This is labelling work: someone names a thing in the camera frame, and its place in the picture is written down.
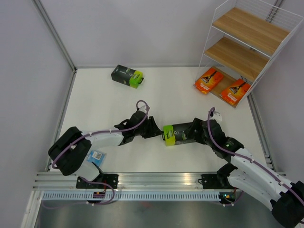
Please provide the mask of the black green razor box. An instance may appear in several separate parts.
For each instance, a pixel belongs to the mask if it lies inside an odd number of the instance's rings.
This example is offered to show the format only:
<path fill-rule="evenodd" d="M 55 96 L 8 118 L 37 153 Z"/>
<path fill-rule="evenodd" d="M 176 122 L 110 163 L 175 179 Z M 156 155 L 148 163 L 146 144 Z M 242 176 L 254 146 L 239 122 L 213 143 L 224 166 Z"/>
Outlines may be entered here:
<path fill-rule="evenodd" d="M 113 81 L 137 88 L 144 80 L 143 73 L 122 65 L 117 65 L 111 73 Z"/>
<path fill-rule="evenodd" d="M 179 123 L 166 125 L 163 127 L 162 139 L 166 146 L 175 146 L 195 142 L 194 138 L 186 135 L 185 130 L 190 127 L 191 123 Z"/>

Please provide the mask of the orange razor box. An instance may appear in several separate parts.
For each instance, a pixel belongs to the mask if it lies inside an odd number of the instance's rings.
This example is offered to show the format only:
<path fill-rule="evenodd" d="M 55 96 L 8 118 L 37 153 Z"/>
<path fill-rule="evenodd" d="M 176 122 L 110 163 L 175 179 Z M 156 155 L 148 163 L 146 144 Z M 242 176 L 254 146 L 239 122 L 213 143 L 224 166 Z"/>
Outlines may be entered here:
<path fill-rule="evenodd" d="M 250 87 L 250 84 L 240 78 L 224 89 L 220 96 L 230 105 L 236 105 L 247 93 Z"/>
<path fill-rule="evenodd" d="M 222 81 L 224 75 L 215 68 L 211 67 L 194 83 L 194 88 L 203 94 L 208 94 L 219 82 Z"/>

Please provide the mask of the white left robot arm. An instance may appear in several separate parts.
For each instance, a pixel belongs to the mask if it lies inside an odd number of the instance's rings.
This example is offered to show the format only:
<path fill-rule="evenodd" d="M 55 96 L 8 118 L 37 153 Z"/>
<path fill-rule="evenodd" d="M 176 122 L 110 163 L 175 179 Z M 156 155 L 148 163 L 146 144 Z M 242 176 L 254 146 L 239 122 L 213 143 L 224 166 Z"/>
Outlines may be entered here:
<path fill-rule="evenodd" d="M 97 132 L 85 132 L 70 127 L 48 150 L 52 159 L 52 168 L 58 169 L 64 176 L 76 175 L 87 180 L 93 188 L 99 188 L 104 182 L 100 169 L 100 149 L 109 146 L 122 146 L 137 136 L 144 139 L 162 134 L 154 118 L 144 111 L 137 110 L 129 119 L 125 119 L 112 129 Z"/>

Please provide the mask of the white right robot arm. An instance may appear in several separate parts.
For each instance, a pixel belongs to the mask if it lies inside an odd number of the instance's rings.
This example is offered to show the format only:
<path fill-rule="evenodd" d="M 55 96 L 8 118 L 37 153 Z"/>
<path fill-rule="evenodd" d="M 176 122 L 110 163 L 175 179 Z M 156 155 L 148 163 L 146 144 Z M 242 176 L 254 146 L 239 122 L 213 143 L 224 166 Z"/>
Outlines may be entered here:
<path fill-rule="evenodd" d="M 217 183 L 232 186 L 258 200 L 285 228 L 294 228 L 304 221 L 304 184 L 292 182 L 261 164 L 232 137 L 227 137 L 214 119 L 195 118 L 185 130 L 195 142 L 209 146 L 227 164 L 217 172 Z"/>

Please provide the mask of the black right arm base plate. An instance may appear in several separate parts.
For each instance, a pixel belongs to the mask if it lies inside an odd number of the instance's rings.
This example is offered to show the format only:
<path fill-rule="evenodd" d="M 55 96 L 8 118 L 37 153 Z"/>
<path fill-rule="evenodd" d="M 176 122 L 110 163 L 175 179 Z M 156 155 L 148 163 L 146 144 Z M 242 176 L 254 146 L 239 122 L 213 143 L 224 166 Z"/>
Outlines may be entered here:
<path fill-rule="evenodd" d="M 217 174 L 202 174 L 200 179 L 202 187 L 205 190 L 233 189 L 230 185 L 221 183 L 218 180 Z"/>

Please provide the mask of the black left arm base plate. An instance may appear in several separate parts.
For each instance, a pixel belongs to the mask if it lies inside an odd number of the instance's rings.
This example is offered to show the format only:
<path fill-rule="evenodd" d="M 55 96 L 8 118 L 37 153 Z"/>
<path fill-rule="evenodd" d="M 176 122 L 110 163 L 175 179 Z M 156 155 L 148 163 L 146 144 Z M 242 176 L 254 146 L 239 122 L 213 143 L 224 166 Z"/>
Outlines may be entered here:
<path fill-rule="evenodd" d="M 95 182 L 95 184 L 89 183 L 82 178 L 78 177 L 77 182 L 76 182 L 76 188 L 77 189 L 108 189 L 108 186 L 105 186 L 103 184 L 96 184 L 96 182 L 101 182 L 108 184 L 111 186 L 113 189 L 117 189 L 117 184 L 118 184 L 118 174 L 100 174 L 97 178 L 92 180 L 92 182 Z"/>

